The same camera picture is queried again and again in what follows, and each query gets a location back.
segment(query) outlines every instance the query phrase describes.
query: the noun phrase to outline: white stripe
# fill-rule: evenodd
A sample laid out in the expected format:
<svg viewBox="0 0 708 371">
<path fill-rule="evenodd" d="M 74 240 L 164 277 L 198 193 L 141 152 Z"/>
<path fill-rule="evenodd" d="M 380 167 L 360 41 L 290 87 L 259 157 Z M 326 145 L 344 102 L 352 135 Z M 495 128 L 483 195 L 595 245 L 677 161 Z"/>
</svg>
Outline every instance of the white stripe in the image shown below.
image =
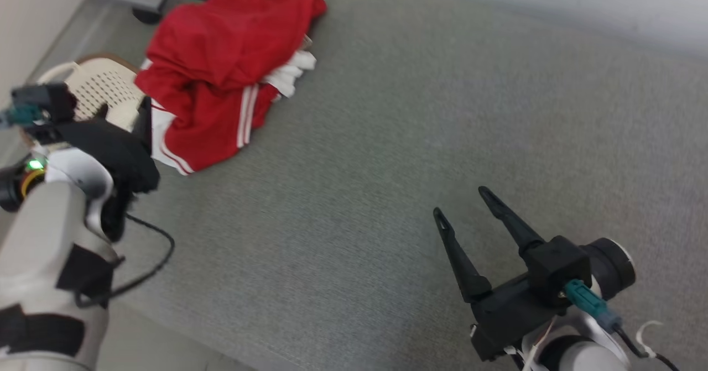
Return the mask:
<svg viewBox="0 0 708 371">
<path fill-rule="evenodd" d="M 248 86 L 243 89 L 243 96 L 241 96 L 241 116 L 238 117 L 238 131 L 236 132 L 236 146 L 238 148 L 243 147 L 243 132 L 246 126 L 246 108 L 248 108 L 248 101 L 250 100 L 251 87 Z"/>
<path fill-rule="evenodd" d="M 258 99 L 258 84 L 253 85 L 251 101 L 248 103 L 248 117 L 246 118 L 246 137 L 243 139 L 246 144 L 251 142 L 251 125 L 253 125 L 253 110 L 256 108 Z"/>
<path fill-rule="evenodd" d="M 169 148 L 167 148 L 167 143 L 165 143 L 165 138 L 162 137 L 162 151 L 170 158 L 172 158 L 174 161 L 176 161 L 182 169 L 185 170 L 188 174 L 194 174 L 194 170 L 192 167 L 185 161 L 182 157 L 176 156 L 172 151 L 170 151 Z"/>
<path fill-rule="evenodd" d="M 161 142 L 160 143 L 160 157 L 161 157 L 160 161 L 165 162 L 165 160 L 167 160 L 167 162 L 165 162 L 165 165 L 170 165 L 172 168 L 177 169 L 177 172 L 179 172 L 180 175 L 188 176 L 189 174 L 187 173 L 186 170 L 184 170 L 184 168 L 182 168 L 182 165 L 180 165 L 177 161 L 175 161 L 174 159 L 171 159 L 170 157 L 167 156 L 167 154 L 165 154 L 163 147 L 164 147 L 164 143 Z"/>
</svg>

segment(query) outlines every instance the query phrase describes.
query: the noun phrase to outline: gray carpet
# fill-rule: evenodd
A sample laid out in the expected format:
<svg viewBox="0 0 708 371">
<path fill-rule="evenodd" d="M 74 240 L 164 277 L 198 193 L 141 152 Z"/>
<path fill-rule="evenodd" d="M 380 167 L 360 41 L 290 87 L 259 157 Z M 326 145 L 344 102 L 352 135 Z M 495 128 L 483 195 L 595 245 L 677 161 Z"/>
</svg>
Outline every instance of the gray carpet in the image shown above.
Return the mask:
<svg viewBox="0 0 708 371">
<path fill-rule="evenodd" d="M 466 0 L 326 1 L 317 69 L 250 147 L 137 205 L 179 246 L 132 306 L 263 369 L 513 369 L 473 352 L 431 215 L 502 283 L 523 263 L 488 185 L 544 237 L 623 243 L 627 330 L 662 320 L 653 348 L 704 368 L 706 64 Z M 126 15 L 106 50 L 138 63 L 150 33 Z M 121 250 L 126 278 L 164 245 Z"/>
</svg>

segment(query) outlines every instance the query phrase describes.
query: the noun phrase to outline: cable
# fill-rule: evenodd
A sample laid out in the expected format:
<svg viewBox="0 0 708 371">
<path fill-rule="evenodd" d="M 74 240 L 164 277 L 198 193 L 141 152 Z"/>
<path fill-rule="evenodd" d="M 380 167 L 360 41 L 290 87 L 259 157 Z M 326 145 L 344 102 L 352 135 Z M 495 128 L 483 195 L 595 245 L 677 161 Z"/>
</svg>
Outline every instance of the cable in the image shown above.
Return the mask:
<svg viewBox="0 0 708 371">
<path fill-rule="evenodd" d="M 660 355 L 657 353 L 657 360 L 661 361 L 662 363 L 666 364 L 666 367 L 668 367 L 671 371 L 679 371 L 678 367 L 676 367 L 673 363 L 671 363 L 668 358 L 665 358 L 664 356 Z"/>
<path fill-rule="evenodd" d="M 551 323 L 548 324 L 548 327 L 546 328 L 546 331 L 543 333 L 543 335 L 539 336 L 538 339 L 536 339 L 536 343 L 531 346 L 531 349 L 529 350 L 528 356 L 526 356 L 525 363 L 524 363 L 524 368 L 521 369 L 521 371 L 531 371 L 531 363 L 533 363 L 534 358 L 536 358 L 536 351 L 538 351 L 538 346 L 543 343 L 543 341 L 546 340 L 548 337 L 549 332 L 551 332 L 551 328 L 553 328 L 553 324 L 556 322 L 556 316 L 553 316 L 551 318 Z"/>
<path fill-rule="evenodd" d="M 644 351 L 648 353 L 650 358 L 655 358 L 657 356 L 657 353 L 652 350 L 652 348 L 648 347 L 647 345 L 644 344 L 644 330 L 648 326 L 662 326 L 663 324 L 660 321 L 657 320 L 650 320 L 647 321 L 646 323 L 643 323 L 642 326 L 637 330 L 637 335 L 634 336 L 634 340 L 639 343 L 642 348 L 644 348 Z"/>
<path fill-rule="evenodd" d="M 521 357 L 521 355 L 509 355 L 509 357 L 511 357 L 511 360 L 513 360 L 514 364 L 516 364 L 516 368 L 524 369 L 524 358 Z"/>
<path fill-rule="evenodd" d="M 139 285 L 141 285 L 142 283 L 146 282 L 147 280 L 152 278 L 154 275 L 156 275 L 157 272 L 162 270 L 162 268 L 167 264 L 167 261 L 170 260 L 170 258 L 172 257 L 172 253 L 174 253 L 174 250 L 175 250 L 175 240 L 174 240 L 174 238 L 172 238 L 172 236 L 169 233 L 165 232 L 165 230 L 162 230 L 162 228 L 159 228 L 153 224 L 145 222 L 145 220 L 140 220 L 132 215 L 126 214 L 126 218 L 129 220 L 132 220 L 132 222 L 135 222 L 139 225 L 147 227 L 147 228 L 153 230 L 154 232 L 161 233 L 165 238 L 167 238 L 167 241 L 170 243 L 170 248 L 167 250 L 167 253 L 162 258 L 162 260 L 160 260 L 160 262 L 157 263 L 157 265 L 155 267 L 153 267 L 152 270 L 150 270 L 147 273 L 144 273 L 143 275 L 140 275 L 137 278 L 134 278 L 133 280 L 129 281 L 128 283 L 125 283 L 124 285 L 121 285 L 121 287 L 118 287 L 111 292 L 108 292 L 103 295 L 95 296 L 94 298 L 90 298 L 89 300 L 83 300 L 81 298 L 81 290 L 74 291 L 74 301 L 76 302 L 76 306 L 78 306 L 79 308 L 85 309 L 87 307 L 96 306 L 96 305 L 99 305 L 103 302 L 111 300 L 113 298 L 116 298 L 116 296 L 121 296 L 124 293 L 131 291 L 133 288 L 138 287 Z M 116 267 L 119 264 L 121 264 L 121 262 L 122 262 L 122 260 L 119 260 L 116 264 L 114 264 L 113 268 L 111 268 L 111 271 L 115 270 Z M 102 278 L 103 276 L 104 276 L 104 273 L 102 273 L 100 276 L 98 276 L 98 278 Z M 88 283 L 84 284 L 84 287 L 91 285 L 93 282 L 98 280 L 98 278 L 91 279 L 90 281 L 88 281 Z"/>
<path fill-rule="evenodd" d="M 625 345 L 627 345 L 627 348 L 629 348 L 629 350 L 632 351 L 635 356 L 637 356 L 638 358 L 649 357 L 649 353 L 640 351 L 639 348 L 634 345 L 632 339 L 627 336 L 627 333 L 624 332 L 624 329 L 622 329 L 621 326 L 615 326 L 614 331 L 617 333 L 617 335 L 619 335 L 620 338 L 622 338 L 622 341 L 624 341 Z"/>
<path fill-rule="evenodd" d="M 642 326 L 642 328 L 639 329 L 639 332 L 637 334 L 641 337 L 641 333 L 644 330 L 644 328 L 651 323 L 657 323 L 657 322 L 650 321 L 650 322 L 644 324 L 644 326 Z M 622 341 L 624 341 L 625 345 L 627 345 L 627 348 L 629 348 L 629 350 L 632 351 L 632 353 L 634 353 L 634 355 L 637 356 L 638 358 L 655 358 L 655 359 L 661 361 L 662 363 L 666 364 L 666 366 L 669 369 L 671 369 L 671 371 L 679 371 L 679 369 L 675 366 L 675 364 L 671 363 L 671 361 L 668 360 L 668 358 L 666 358 L 665 356 L 660 355 L 659 353 L 654 353 L 654 351 L 652 351 L 650 349 L 649 349 L 650 353 L 647 353 L 647 351 L 640 351 L 639 348 L 637 348 L 637 346 L 634 345 L 634 342 L 632 342 L 632 339 L 630 339 L 629 336 L 627 336 L 627 333 L 624 332 L 624 329 L 622 329 L 621 326 L 615 326 L 613 329 L 617 333 L 617 335 L 619 335 L 619 337 L 622 338 Z M 645 348 L 648 348 L 648 346 L 644 345 L 644 343 L 642 343 L 641 341 L 640 341 L 640 344 L 642 344 L 642 346 L 645 346 Z"/>
</svg>

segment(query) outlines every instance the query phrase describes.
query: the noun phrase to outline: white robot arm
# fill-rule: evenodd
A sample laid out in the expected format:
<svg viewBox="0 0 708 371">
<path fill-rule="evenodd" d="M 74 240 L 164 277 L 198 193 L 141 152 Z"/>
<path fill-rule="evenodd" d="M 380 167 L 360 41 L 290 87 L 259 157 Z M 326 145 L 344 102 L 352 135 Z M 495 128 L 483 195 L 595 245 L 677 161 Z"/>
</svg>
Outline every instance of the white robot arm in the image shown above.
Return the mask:
<svg viewBox="0 0 708 371">
<path fill-rule="evenodd" d="M 41 144 L 68 142 L 31 168 L 0 170 L 0 205 L 19 212 L 0 241 L 0 370 L 78 371 L 96 366 L 109 299 L 154 275 L 112 290 L 134 193 L 157 188 L 150 159 L 149 99 L 134 132 L 103 119 L 74 122 L 64 84 L 13 91 L 0 126 L 20 125 Z"/>
<path fill-rule="evenodd" d="M 480 187 L 480 196 L 528 268 L 493 288 L 460 247 L 443 212 L 433 211 L 462 298 L 475 315 L 470 340 L 481 360 L 510 355 L 522 371 L 627 371 L 631 365 L 612 337 L 616 333 L 636 356 L 678 371 L 647 346 L 640 351 L 607 305 L 637 277 L 621 245 L 607 238 L 576 245 L 562 236 L 546 242 L 487 187 Z M 642 344 L 641 329 L 638 336 Z"/>
</svg>

